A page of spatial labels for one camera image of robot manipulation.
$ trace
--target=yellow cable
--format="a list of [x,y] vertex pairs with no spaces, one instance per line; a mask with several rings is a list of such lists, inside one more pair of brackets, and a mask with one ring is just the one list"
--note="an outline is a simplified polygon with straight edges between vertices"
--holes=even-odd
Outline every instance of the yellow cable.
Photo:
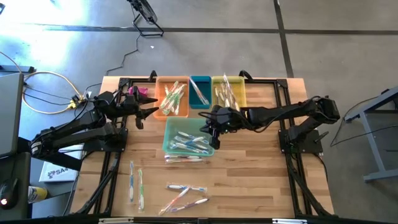
[[[64,80],[66,80],[66,81],[72,86],[72,88],[73,88],[74,91],[77,93],[77,95],[79,96],[79,98],[80,98],[80,99],[83,99],[83,96],[79,93],[79,91],[78,91],[78,90],[76,89],[76,87],[72,84],[72,82],[70,82],[66,77],[64,77],[64,76],[61,75],[61,74],[58,74],[58,73],[55,73],[55,72],[41,71],[41,72],[34,72],[34,73],[31,73],[31,74],[25,75],[24,79],[25,79],[25,81],[26,81],[26,80],[27,80],[28,78],[30,78],[31,76],[37,75],[37,74],[52,74],[52,75],[56,75],[56,76],[58,76],[58,77],[63,78]],[[22,101],[25,103],[25,105],[26,105],[28,108],[30,108],[31,110],[36,111],[36,112],[38,112],[38,113],[42,113],[42,114],[59,114],[59,113],[65,112],[66,110],[69,110],[69,109],[71,108],[71,105],[68,105],[65,109],[63,109],[63,110],[61,110],[61,111],[56,111],[56,112],[40,111],[40,110],[37,110],[37,109],[31,107],[31,105],[29,105],[29,104],[26,102],[26,100],[25,100],[25,94],[24,94],[24,93],[25,93],[25,90],[22,92]]]

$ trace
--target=orange bin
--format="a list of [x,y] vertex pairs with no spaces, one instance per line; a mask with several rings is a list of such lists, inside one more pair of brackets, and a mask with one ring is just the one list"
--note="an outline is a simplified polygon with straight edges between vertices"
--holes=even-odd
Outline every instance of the orange bin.
[[178,81],[178,85],[186,84],[184,88],[184,95],[180,100],[180,108],[178,110],[178,115],[174,115],[172,112],[169,115],[164,115],[162,109],[159,108],[154,113],[154,117],[158,120],[165,121],[168,117],[180,117],[180,118],[187,118],[188,117],[188,99],[189,99],[189,77],[180,76],[180,77],[156,77],[156,86],[155,86],[155,98],[158,99],[155,102],[155,106],[160,107],[163,99],[166,97],[166,92],[164,86],[167,85],[167,88],[171,90],[175,81]]

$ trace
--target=pink object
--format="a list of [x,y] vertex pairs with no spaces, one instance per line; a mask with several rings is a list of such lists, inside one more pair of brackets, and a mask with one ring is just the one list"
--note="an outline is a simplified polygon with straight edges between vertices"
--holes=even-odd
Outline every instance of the pink object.
[[[145,87],[138,87],[138,91],[139,91],[139,93],[141,93],[144,96],[147,96],[147,94],[148,94],[148,88],[145,88]],[[132,87],[130,87],[130,89],[129,89],[129,94],[130,95],[132,94]]]

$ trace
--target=plastic container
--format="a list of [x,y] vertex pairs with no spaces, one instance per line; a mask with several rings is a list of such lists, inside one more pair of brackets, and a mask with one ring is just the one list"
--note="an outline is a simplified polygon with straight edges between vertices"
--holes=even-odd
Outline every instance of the plastic container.
[[214,154],[214,149],[208,144],[205,144],[203,142],[196,142],[195,144],[199,144],[202,147],[203,146],[207,147],[208,154],[196,153],[180,148],[172,149],[171,147],[173,142],[178,142],[174,139],[175,136],[179,136],[183,139],[190,140],[190,138],[179,134],[178,133],[179,131],[196,137],[203,136],[205,137],[204,141],[209,142],[211,139],[211,135],[199,131],[199,129],[203,127],[205,124],[206,124],[206,119],[201,119],[201,118],[177,118],[177,117],[167,118],[166,130],[164,133],[163,146],[162,146],[163,151],[165,151],[166,154],[202,156],[202,157],[212,156]]
[[[235,95],[235,99],[238,102],[239,107],[246,107],[246,90],[244,88],[244,78],[243,77],[227,77],[229,84],[232,87],[232,91]],[[215,88],[220,92],[221,83],[224,82],[224,77],[213,77],[212,81],[212,93],[213,93],[213,106],[217,104]],[[222,100],[219,98],[218,104],[224,107],[224,104],[220,104]]]
[[205,98],[209,101],[209,105],[204,105],[195,89],[192,86],[192,83],[189,82],[189,105],[192,109],[208,109],[211,106],[211,77],[208,76],[191,76],[191,79],[198,86],[199,90],[205,96]]
[[158,120],[165,121],[167,117],[188,117],[188,99],[189,99],[189,77],[181,76],[181,77],[157,77],[156,78],[156,86],[155,86],[155,98],[158,99],[154,106],[160,107],[163,99],[166,97],[166,92],[164,86],[167,85],[169,90],[172,88],[175,81],[178,81],[178,85],[186,84],[187,86],[184,88],[184,95],[180,100],[180,109],[178,115],[174,115],[174,113],[170,112],[169,115],[164,115],[162,110],[159,109],[155,111],[154,117]]

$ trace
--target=yellow bin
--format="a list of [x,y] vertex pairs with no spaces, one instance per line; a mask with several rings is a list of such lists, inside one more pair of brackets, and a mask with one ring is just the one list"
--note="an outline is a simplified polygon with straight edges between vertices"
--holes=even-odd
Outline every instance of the yellow bin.
[[[244,78],[243,77],[227,77],[229,84],[232,87],[232,91],[234,92],[235,99],[238,102],[239,107],[247,107],[246,104],[246,90],[244,88]],[[212,96],[213,96],[213,106],[217,104],[216,100],[216,92],[215,87],[217,87],[218,91],[222,91],[221,83],[224,82],[224,77],[213,77],[211,79],[213,89],[212,89]],[[225,107],[223,101],[218,100],[218,104],[222,107]]]

